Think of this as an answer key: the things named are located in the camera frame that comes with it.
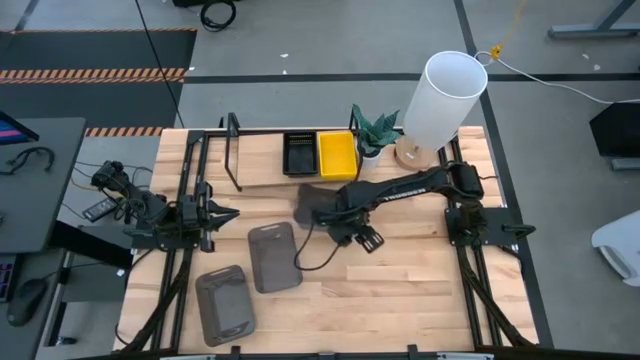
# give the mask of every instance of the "floor mat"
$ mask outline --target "floor mat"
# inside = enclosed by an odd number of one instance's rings
[[[162,67],[191,62],[196,30],[152,30]],[[158,64],[144,31],[25,31],[12,35],[0,69],[154,68]]]
[[[179,98],[182,84],[170,83]],[[0,109],[15,118],[83,117],[87,135],[106,135],[112,129],[134,127],[147,134],[149,127],[173,127],[175,108],[164,82],[2,84]],[[145,128],[138,133],[138,128]]]
[[[2,34],[0,109],[16,118],[83,117],[87,136],[153,136],[176,109],[144,31]],[[150,32],[180,99],[195,29]]]

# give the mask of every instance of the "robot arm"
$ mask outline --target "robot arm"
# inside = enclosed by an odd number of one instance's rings
[[[131,235],[158,235],[184,240],[183,248],[193,247],[187,244],[190,239],[200,241],[201,233],[205,239],[201,249],[212,252],[210,231],[218,231],[220,227],[237,217],[236,209],[218,206],[211,200],[211,185],[202,181],[196,184],[196,195],[181,196],[175,206],[167,203],[166,197],[142,190],[129,181],[124,166],[116,161],[106,161],[91,177],[91,185],[100,190],[109,189],[120,193],[127,202],[130,211],[139,223],[151,226],[152,234],[147,230],[136,230]]]
[[[460,203],[468,215],[469,227],[477,236],[483,236],[486,222],[480,200],[484,190],[475,166],[467,163],[448,163],[379,183],[352,182],[338,190],[331,210],[315,209],[312,218],[328,227],[329,235],[339,246],[355,240],[371,253],[384,239],[369,225],[369,212],[380,204],[426,193],[438,193]]]

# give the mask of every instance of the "yellow cable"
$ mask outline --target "yellow cable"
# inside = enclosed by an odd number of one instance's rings
[[[513,34],[515,33],[516,28],[518,27],[518,25],[520,25],[520,19],[522,18],[522,10],[524,10],[525,5],[527,5],[527,0],[522,0],[520,2],[520,5],[518,5],[518,9],[516,10],[516,14],[513,18],[513,23],[511,24],[511,29],[509,29],[509,32],[504,37],[504,40],[502,40],[502,42],[499,43],[498,45],[492,47],[491,51],[489,51],[491,53],[491,58],[493,60],[498,60],[500,58],[500,54],[502,53],[502,48],[504,47],[504,44],[506,44],[511,39],[511,36],[513,36]]]

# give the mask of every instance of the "keyboard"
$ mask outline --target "keyboard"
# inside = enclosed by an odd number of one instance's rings
[[[16,255],[0,255],[0,303],[11,300],[11,281],[16,277]]]

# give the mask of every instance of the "computer mouse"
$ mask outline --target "computer mouse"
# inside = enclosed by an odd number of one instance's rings
[[[45,279],[31,279],[20,285],[7,309],[9,324],[18,327],[28,323],[46,292],[47,281]]]

